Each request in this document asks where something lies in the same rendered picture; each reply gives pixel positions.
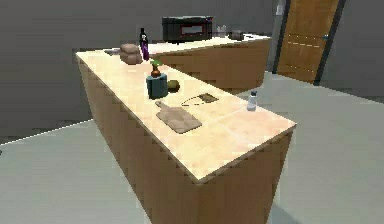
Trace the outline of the brown handled spatula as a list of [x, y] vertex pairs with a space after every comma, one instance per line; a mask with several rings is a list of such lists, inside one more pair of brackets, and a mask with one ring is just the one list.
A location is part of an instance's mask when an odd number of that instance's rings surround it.
[[191, 97], [182, 103], [182, 106], [197, 106], [218, 101], [218, 98], [209, 93], [199, 94], [198, 96]]

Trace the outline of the wooden chopping board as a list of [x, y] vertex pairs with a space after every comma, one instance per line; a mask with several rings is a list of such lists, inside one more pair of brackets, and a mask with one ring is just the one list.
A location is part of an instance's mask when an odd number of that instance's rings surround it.
[[202, 125], [197, 118], [182, 107], [170, 107], [161, 101], [156, 101], [155, 105], [160, 108], [156, 116], [178, 134], [184, 134]]

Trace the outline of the blue grey pot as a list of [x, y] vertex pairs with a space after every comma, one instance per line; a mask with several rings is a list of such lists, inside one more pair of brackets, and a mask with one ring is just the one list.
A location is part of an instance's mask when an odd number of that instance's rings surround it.
[[161, 73], [158, 77], [146, 78], [148, 96], [150, 99], [159, 99], [168, 95], [167, 75]]

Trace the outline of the small plant in brown vase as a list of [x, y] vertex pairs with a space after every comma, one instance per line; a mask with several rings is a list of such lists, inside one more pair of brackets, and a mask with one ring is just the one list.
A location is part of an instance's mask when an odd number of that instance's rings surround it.
[[151, 76], [152, 77], [159, 77], [161, 75], [161, 72], [159, 71], [158, 67], [162, 66], [163, 63], [158, 61], [158, 60], [151, 60], [150, 64], [152, 65]]

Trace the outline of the clear salt shaker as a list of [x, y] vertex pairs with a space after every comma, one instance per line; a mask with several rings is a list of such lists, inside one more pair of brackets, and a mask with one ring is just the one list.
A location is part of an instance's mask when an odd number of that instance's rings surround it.
[[250, 96], [248, 98], [247, 110], [248, 111], [255, 111], [256, 107], [257, 107], [257, 91], [252, 90], [250, 92]]

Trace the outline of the black microwave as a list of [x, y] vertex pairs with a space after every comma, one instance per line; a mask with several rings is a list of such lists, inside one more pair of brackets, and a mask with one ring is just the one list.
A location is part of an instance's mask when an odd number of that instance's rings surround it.
[[209, 40], [212, 21], [212, 16], [163, 17], [163, 40], [175, 44]]

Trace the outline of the brown bread loaf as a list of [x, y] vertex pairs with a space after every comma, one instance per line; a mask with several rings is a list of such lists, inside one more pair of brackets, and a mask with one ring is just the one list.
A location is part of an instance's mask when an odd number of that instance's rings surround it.
[[120, 60], [127, 65], [136, 65], [143, 62], [140, 49], [134, 44], [122, 44], [120, 46]]

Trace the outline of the purple black bottle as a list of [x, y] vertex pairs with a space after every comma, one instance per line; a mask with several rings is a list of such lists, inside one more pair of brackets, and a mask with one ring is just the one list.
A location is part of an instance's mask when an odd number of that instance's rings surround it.
[[139, 43], [140, 43], [141, 51], [142, 51], [142, 54], [143, 54], [143, 59], [148, 61], [149, 60], [148, 38], [147, 38], [147, 35], [145, 33], [145, 29], [144, 28], [140, 29], [140, 40], [139, 40]]

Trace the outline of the wooden room door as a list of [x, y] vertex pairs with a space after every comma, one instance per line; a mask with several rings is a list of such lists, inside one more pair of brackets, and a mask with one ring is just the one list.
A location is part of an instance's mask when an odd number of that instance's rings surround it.
[[286, 0], [273, 72], [319, 85], [345, 2]]

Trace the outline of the wooden kitchen counter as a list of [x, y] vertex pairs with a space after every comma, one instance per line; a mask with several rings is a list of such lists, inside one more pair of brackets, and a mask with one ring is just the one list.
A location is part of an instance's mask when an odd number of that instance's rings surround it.
[[[152, 224], [266, 224], [295, 122], [239, 93], [261, 85], [270, 40], [212, 38], [158, 43], [150, 55], [180, 83], [163, 98], [201, 121], [185, 134], [156, 114], [148, 62], [127, 65], [103, 50], [76, 55], [97, 127]], [[209, 93], [218, 101], [182, 106]]]

